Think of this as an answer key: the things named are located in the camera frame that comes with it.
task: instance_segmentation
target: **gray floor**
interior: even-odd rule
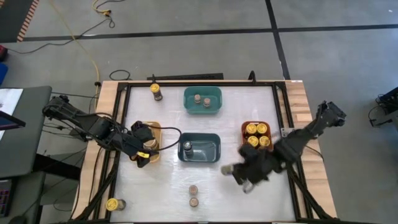
[[[59,1],[75,34],[103,20],[91,1]],[[398,23],[396,1],[272,1],[279,27],[355,26]],[[126,1],[113,10],[114,29],[106,24],[91,34],[203,29],[270,28],[264,1]],[[47,1],[41,1],[27,36],[68,35]],[[342,128],[320,138],[326,172],[338,216],[343,220],[396,223],[398,219],[398,133],[389,125],[370,127],[368,111],[380,93],[398,86],[398,29],[281,33],[292,79],[303,80],[312,113],[323,100],[334,101],[348,115]],[[5,44],[30,50],[43,42]],[[250,70],[261,79],[283,79],[271,33],[82,40],[96,60],[101,80],[116,69],[132,78],[223,72],[246,79]],[[94,95],[95,71],[74,43],[48,47],[31,55],[12,54],[3,86],[51,85],[54,91]],[[84,110],[89,100],[71,98]],[[39,151],[50,155],[76,152],[84,144],[44,135]],[[66,190],[55,191],[61,196]],[[66,209],[70,203],[59,205]],[[62,220],[52,205],[42,223]]]

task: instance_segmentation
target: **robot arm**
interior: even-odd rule
[[[119,150],[126,153],[138,167],[149,163],[149,158],[158,154],[144,149],[144,142],[154,139],[152,131],[140,121],[134,123],[127,133],[125,128],[106,113],[86,114],[69,103],[67,96],[53,97],[43,108],[43,114],[49,119],[69,121],[75,125],[74,130],[83,138],[91,137],[106,150]]]
[[[257,150],[250,144],[244,144],[239,149],[244,162],[223,166],[221,172],[233,175],[248,194],[260,181],[268,180],[267,176],[272,171],[282,172],[297,162],[309,140],[320,136],[325,128],[344,125],[345,118],[344,112],[333,102],[324,101],[318,106],[317,117],[310,124],[277,141],[273,151]]]

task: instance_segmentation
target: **yellow cable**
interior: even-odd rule
[[[68,29],[68,31],[69,31],[70,36],[72,37],[72,39],[85,51],[85,53],[87,54],[87,56],[90,58],[92,64],[93,64],[94,67],[95,67],[95,72],[97,73],[97,82],[99,82],[99,81],[100,81],[100,71],[98,70],[97,64],[96,64],[95,61],[93,60],[93,57],[92,57],[92,56],[90,55],[90,53],[88,53],[88,51],[82,46],[82,44],[81,44],[78,40],[76,40],[75,36],[73,35],[72,30],[71,30],[70,27],[68,26],[68,24],[67,24],[65,18],[63,17],[62,13],[61,13],[61,12],[57,9],[57,7],[55,6],[53,0],[49,0],[49,1],[50,1],[51,6],[53,7],[53,9],[55,10],[55,12],[57,12],[58,16],[61,18],[61,20],[62,20],[63,24],[65,25],[65,27],[67,27],[67,29]],[[95,86],[95,95],[97,95],[97,94],[98,94],[98,86]]]
[[[110,10],[109,9],[105,9],[105,10],[101,10],[101,9],[97,9],[96,7],[95,7],[95,4],[97,4],[97,2],[98,2],[98,0],[94,0],[93,1],[93,4],[91,5],[91,7],[96,11],[96,12],[99,12],[99,13],[107,13],[107,12],[109,12]]]

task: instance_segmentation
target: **black floor stripe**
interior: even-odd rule
[[[0,8],[0,43],[17,42],[33,0],[5,0]]]
[[[214,35],[214,34],[258,34],[266,32],[272,32],[272,30],[264,28],[264,29],[190,30],[190,31],[145,32],[145,33],[126,33],[126,34],[98,34],[98,35],[84,35],[83,37],[80,37],[80,39],[173,37],[173,36],[183,36],[183,35]],[[70,36],[25,37],[24,41],[70,40],[70,39],[71,39]]]
[[[278,28],[279,32],[313,32],[313,31],[341,31],[341,30],[371,30],[396,29],[398,24],[363,25],[363,26],[332,26],[332,27],[292,27]]]
[[[282,47],[282,42],[280,41],[279,31],[278,31],[278,27],[276,25],[276,19],[275,19],[274,10],[272,9],[271,0],[266,0],[266,4],[267,4],[269,21],[271,22],[272,33],[274,35],[276,50],[278,51],[280,66],[282,67],[282,73],[286,80],[290,80],[290,73],[289,73],[289,69],[287,68],[285,53],[284,53],[284,49]]]

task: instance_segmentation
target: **orange tray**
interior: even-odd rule
[[[246,129],[246,126],[248,125],[248,124],[255,124],[255,125],[257,125],[257,124],[265,124],[266,126],[267,126],[267,131],[266,131],[266,133],[265,133],[265,136],[267,136],[268,138],[269,138],[269,149],[270,150],[273,150],[274,149],[274,145],[273,145],[273,143],[272,143],[272,138],[271,138],[271,130],[270,130],[270,128],[269,128],[269,125],[268,125],[268,123],[266,123],[266,122],[263,122],[263,121],[246,121],[245,123],[243,123],[242,124],[242,128],[241,128],[241,133],[242,133],[242,144],[246,144],[246,139],[244,138],[244,131],[245,131],[245,129]]]

